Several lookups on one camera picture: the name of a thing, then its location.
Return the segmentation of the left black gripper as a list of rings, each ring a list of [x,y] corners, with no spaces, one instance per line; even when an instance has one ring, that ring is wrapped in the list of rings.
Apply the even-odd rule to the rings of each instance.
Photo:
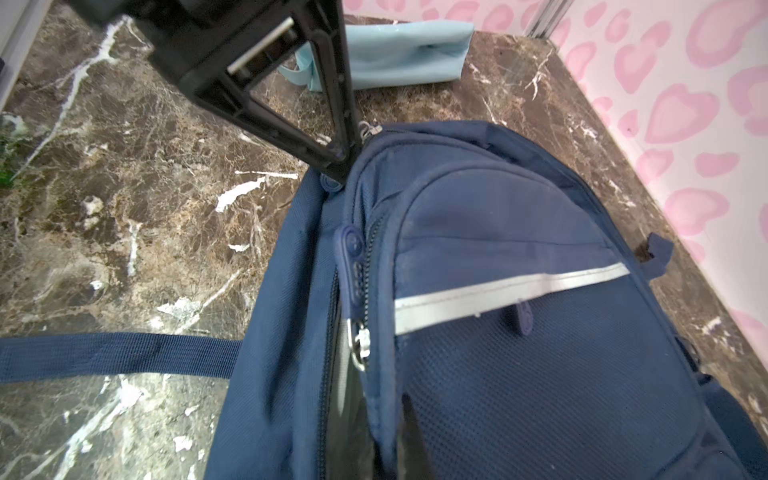
[[[345,182],[363,140],[339,1],[71,0],[92,26],[136,20],[153,67],[190,101]],[[257,97],[260,83],[309,47],[333,134],[321,144]]]

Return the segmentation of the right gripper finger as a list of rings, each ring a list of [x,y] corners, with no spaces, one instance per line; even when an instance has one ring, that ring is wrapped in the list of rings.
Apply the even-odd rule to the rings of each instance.
[[[420,428],[411,397],[401,396],[401,415],[397,428],[397,479],[435,480],[437,478]]]

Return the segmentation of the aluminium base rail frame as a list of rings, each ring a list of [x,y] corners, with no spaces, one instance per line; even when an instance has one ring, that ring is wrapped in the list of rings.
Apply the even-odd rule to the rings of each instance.
[[[1,1],[1,108],[52,3],[52,0]]]

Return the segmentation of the navy blue student backpack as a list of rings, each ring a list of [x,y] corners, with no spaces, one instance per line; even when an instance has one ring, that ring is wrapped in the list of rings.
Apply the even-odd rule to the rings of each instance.
[[[571,169],[506,128],[397,124],[344,186],[309,171],[241,341],[5,338],[1,379],[229,382],[210,479],[397,479],[401,396],[436,479],[763,479],[767,447],[699,367]]]

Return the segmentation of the light teal pencil pouch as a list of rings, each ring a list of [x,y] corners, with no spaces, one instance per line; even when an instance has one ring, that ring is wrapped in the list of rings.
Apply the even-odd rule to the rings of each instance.
[[[474,31],[473,24],[456,20],[348,25],[345,48],[352,88],[458,80]]]

